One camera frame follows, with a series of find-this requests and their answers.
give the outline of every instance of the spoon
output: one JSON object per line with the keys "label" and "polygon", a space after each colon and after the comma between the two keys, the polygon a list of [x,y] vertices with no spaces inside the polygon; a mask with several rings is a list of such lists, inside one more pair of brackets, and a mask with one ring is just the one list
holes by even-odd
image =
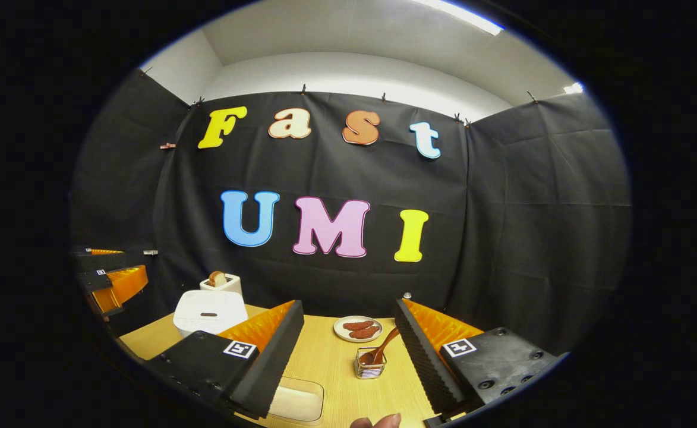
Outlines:
{"label": "spoon", "polygon": [[362,366],[370,366],[382,363],[383,350],[386,349],[386,346],[391,341],[391,339],[395,338],[396,336],[398,336],[398,328],[394,328],[393,330],[391,330],[390,333],[388,333],[386,341],[384,341],[383,344],[380,345],[380,347],[378,347],[376,350],[367,352],[364,355],[362,355],[359,358],[359,364],[361,364]]}

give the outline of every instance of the table surface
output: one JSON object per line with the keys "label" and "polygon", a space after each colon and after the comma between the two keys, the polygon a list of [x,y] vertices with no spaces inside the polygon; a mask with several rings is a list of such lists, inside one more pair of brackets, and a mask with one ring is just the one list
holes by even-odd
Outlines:
{"label": "table surface", "polygon": [[[248,317],[266,309],[245,305]],[[182,339],[174,327],[174,314],[149,323],[121,340],[145,360],[155,357]],[[376,319],[383,325],[383,334],[374,341],[357,344],[338,338],[333,330],[337,317],[304,315],[303,329],[283,376],[316,382],[324,388],[324,404],[318,425],[329,428],[348,428],[360,417],[373,423],[380,418],[400,412],[402,427],[424,427],[425,420],[435,416],[427,401],[422,384],[414,370],[406,346],[398,336],[384,354],[387,366],[376,379],[359,379],[354,374],[354,358],[359,347],[378,347],[395,327],[393,319]],[[304,425],[274,417],[253,420],[262,426],[296,428]]]}

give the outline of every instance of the pink letter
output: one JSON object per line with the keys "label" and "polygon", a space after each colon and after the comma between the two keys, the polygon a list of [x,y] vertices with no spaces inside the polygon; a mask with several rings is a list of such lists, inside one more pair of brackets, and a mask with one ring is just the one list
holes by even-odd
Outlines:
{"label": "pink letter", "polygon": [[301,210],[301,227],[298,243],[293,246],[293,251],[298,254],[314,254],[316,247],[312,244],[312,231],[325,254],[332,250],[332,246],[340,236],[340,245],[335,249],[335,254],[341,257],[364,257],[367,250],[362,246],[364,238],[364,216],[370,210],[370,204],[363,200],[349,200],[335,216],[335,221],[330,220],[327,209],[320,198],[300,197],[296,200],[296,206]]}

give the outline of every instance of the finger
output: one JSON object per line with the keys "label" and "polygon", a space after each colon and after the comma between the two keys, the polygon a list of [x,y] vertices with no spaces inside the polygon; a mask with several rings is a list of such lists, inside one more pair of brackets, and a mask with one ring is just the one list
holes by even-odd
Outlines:
{"label": "finger", "polygon": [[400,413],[389,414],[383,419],[378,420],[374,428],[398,428],[400,425]]}
{"label": "finger", "polygon": [[369,418],[360,417],[359,419],[354,420],[354,422],[351,423],[350,428],[372,428],[372,421],[370,421]]}

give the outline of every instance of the plate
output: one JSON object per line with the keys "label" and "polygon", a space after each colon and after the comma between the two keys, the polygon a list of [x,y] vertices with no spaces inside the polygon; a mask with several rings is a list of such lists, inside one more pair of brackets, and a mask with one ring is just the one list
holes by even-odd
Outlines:
{"label": "plate", "polygon": [[[373,322],[373,325],[380,327],[380,329],[376,331],[375,334],[373,334],[373,336],[370,336],[367,339],[351,338],[351,336],[348,335],[351,333],[351,331],[343,328],[343,324],[346,322],[365,322],[366,320],[370,320],[371,322]],[[377,322],[376,319],[370,319],[370,317],[362,317],[360,315],[351,315],[350,317],[343,317],[342,319],[337,320],[334,325],[332,325],[332,329],[335,330],[335,334],[337,334],[337,336],[339,336],[340,339],[343,339],[344,341],[355,342],[357,344],[374,341],[376,338],[379,338],[380,334],[383,334],[383,325],[381,323]]]}

